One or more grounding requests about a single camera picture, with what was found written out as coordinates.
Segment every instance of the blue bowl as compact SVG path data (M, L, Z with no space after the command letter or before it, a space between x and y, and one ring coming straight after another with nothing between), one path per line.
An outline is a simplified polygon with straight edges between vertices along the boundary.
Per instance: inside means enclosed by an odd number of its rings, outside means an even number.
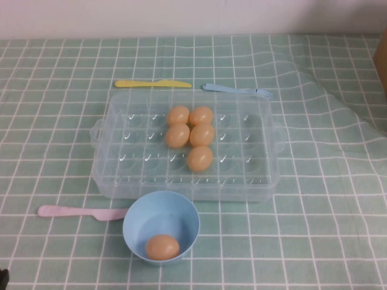
M123 221L123 237L129 249L145 262L169 265L183 258L192 248L200 229L200 219L194 204L175 192L152 192L135 201ZM179 256L155 261L147 258L145 245L158 235L174 237L180 246Z

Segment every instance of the pink plastic knife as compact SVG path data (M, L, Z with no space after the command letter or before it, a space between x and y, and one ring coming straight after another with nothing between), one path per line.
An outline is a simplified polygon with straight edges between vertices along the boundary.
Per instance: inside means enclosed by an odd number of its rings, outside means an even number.
M127 212L128 212L127 208L99 209L99 208L60 207L58 205L42 205L37 210L37 214L42 217L94 216L98 221L114 221L116 219L123 219Z

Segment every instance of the brown egg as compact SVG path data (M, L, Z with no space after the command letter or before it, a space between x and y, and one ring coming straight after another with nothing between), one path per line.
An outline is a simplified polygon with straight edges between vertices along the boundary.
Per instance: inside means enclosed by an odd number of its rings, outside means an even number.
M189 139L189 128L185 124L175 124L171 126L166 134L165 142L169 147L183 147Z
M207 146L193 148L188 154L188 168L193 172L206 170L212 163L212 151Z
M170 126L178 123L187 124L188 119L189 109L185 106L176 106L169 111L167 116L167 123Z
M210 108L208 107L197 107L189 115L189 122L193 126L199 124L211 124L213 114Z
M215 136L215 129L211 124L199 124L193 127L189 135L189 141L193 147L209 145Z
M179 256L180 247L174 237L158 234L146 243L145 251L149 259L162 261Z

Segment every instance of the container handle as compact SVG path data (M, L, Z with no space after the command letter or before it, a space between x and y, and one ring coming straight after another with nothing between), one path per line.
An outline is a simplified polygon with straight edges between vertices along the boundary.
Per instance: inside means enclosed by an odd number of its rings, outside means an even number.
M280 123L275 122L273 125L275 131L276 151L277 153L281 153L285 148L285 142L288 141L288 133Z
M103 120L99 119L96 121L95 125L90 129L90 140L91 145L94 149L97 149L98 147L98 131L102 129Z

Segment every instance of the egg carton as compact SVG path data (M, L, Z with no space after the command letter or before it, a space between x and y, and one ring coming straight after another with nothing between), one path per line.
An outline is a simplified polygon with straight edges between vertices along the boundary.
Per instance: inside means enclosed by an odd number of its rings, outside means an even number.
M203 172L189 170L190 146L172 149L165 143L167 113L178 105L190 111L208 106L214 113L213 161ZM269 198L279 179L277 151L285 140L263 97L156 90L113 96L105 121L96 123L91 137L97 149L92 177L106 197L172 190L193 200L222 201Z

